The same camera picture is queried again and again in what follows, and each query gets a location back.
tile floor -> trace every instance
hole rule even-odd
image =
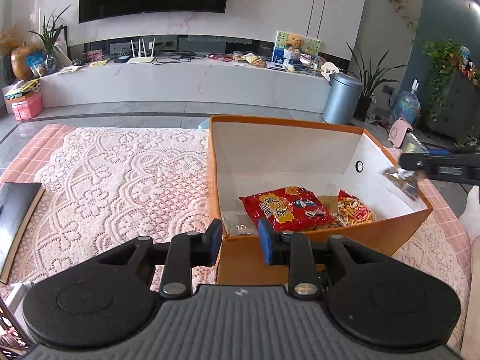
[[[269,116],[284,119],[321,121],[321,114],[280,108],[240,104],[193,102],[127,102],[97,103],[47,108],[31,121],[18,123],[13,115],[0,116],[0,174],[20,150],[45,125],[61,123],[71,127],[151,127],[197,128],[211,115],[235,114]],[[382,144],[391,147],[385,129],[353,120],[356,126],[367,128]],[[446,146],[444,139],[415,132],[423,142]],[[460,216],[465,209],[469,186],[433,181],[443,198]]]

pink box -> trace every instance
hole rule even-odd
[[[11,109],[17,120],[32,119],[43,109],[42,94],[37,92],[25,101],[12,103]]]

white logo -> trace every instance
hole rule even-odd
[[[235,293],[236,293],[238,296],[243,296],[243,295],[248,294],[248,291],[245,290],[245,289],[243,289],[243,288],[240,288],[240,290],[235,291]]]

floral lace pattern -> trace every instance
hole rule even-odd
[[[431,214],[417,232],[392,256],[403,263],[428,273],[447,283],[457,293],[462,311],[448,346],[460,353],[470,285],[455,255],[455,251],[446,240],[442,228]]]
[[[77,128],[40,169],[46,192],[15,256],[9,282],[40,281],[132,238],[205,231],[208,132]],[[152,283],[158,289],[161,268]],[[214,283],[194,268],[193,285]],[[5,298],[10,289],[0,286]]]

stuffed toy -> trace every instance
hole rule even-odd
[[[308,49],[302,50],[303,38],[300,35],[289,34],[283,45],[290,51],[310,54]]]

